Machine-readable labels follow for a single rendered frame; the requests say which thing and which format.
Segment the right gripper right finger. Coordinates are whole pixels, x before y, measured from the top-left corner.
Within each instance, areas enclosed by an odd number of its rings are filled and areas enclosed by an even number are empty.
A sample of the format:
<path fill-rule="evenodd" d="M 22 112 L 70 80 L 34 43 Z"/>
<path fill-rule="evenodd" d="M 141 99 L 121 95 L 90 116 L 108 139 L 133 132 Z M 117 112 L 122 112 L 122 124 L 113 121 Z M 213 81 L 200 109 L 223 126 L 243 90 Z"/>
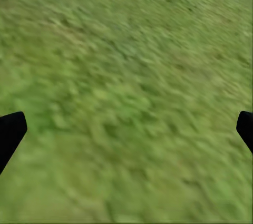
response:
<path fill-rule="evenodd" d="M 236 129 L 253 154 L 253 113 L 241 111 Z"/>

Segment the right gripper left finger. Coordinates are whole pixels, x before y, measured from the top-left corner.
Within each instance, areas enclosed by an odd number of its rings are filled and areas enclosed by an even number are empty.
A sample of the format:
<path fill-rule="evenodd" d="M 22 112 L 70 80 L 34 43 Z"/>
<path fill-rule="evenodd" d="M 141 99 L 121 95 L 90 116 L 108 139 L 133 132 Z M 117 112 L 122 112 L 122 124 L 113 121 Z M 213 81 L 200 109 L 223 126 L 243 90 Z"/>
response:
<path fill-rule="evenodd" d="M 22 111 L 0 117 L 0 173 L 4 170 L 27 131 Z"/>

